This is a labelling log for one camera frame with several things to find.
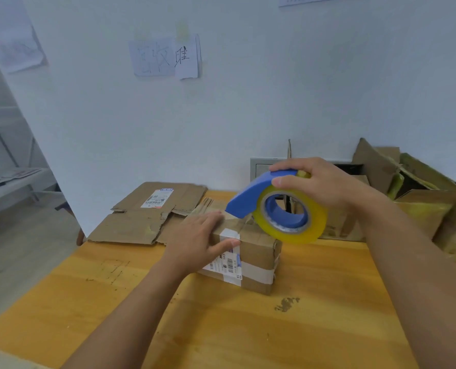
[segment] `hand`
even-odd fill
[[[240,241],[234,238],[209,245],[209,235],[222,218],[220,211],[186,217],[172,233],[161,262],[185,277],[239,246]]]
[[[304,192],[315,202],[328,208],[354,210],[370,197],[385,197],[371,186],[342,171],[322,158],[287,159],[269,167],[270,171],[303,170],[312,175],[310,179],[296,176],[277,177],[275,187],[296,189]]]

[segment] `barcode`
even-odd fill
[[[228,265],[228,272],[233,273],[233,260],[228,258],[226,264]]]

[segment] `tape dispenser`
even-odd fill
[[[252,213],[256,223],[268,235],[283,242],[305,244],[322,235],[327,222],[327,209],[298,190],[284,190],[271,184],[275,177],[293,175],[310,179],[305,171],[282,170],[266,172],[254,179],[235,195],[226,206],[226,212],[238,218]],[[304,212],[286,212],[276,203],[276,197],[287,195],[298,201]]]

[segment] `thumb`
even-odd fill
[[[272,179],[272,185],[281,189],[307,190],[306,187],[310,179],[304,179],[293,175],[286,175]]]
[[[232,248],[235,248],[240,245],[240,241],[236,238],[227,238],[217,244],[210,246],[207,249],[207,252],[211,255],[211,258],[214,260],[216,257],[220,256],[222,253],[230,251]]]

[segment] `yellow tape roll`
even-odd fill
[[[310,175],[300,173],[297,176],[309,178]],[[308,208],[308,215],[310,226],[306,228],[303,232],[300,233],[286,233],[281,230],[276,229],[272,226],[264,217],[261,211],[261,201],[264,197],[269,195],[272,192],[281,192],[281,189],[278,189],[274,186],[268,186],[261,193],[257,199],[257,209],[252,212],[256,223],[264,230],[268,235],[281,240],[282,242],[296,243],[296,244],[307,244],[314,242],[320,235],[322,235],[323,230],[325,229],[325,224],[327,223],[327,209],[322,207],[320,204],[314,202],[309,198],[305,193],[302,193],[298,190],[284,190],[293,197],[297,198],[301,203],[303,203]]]

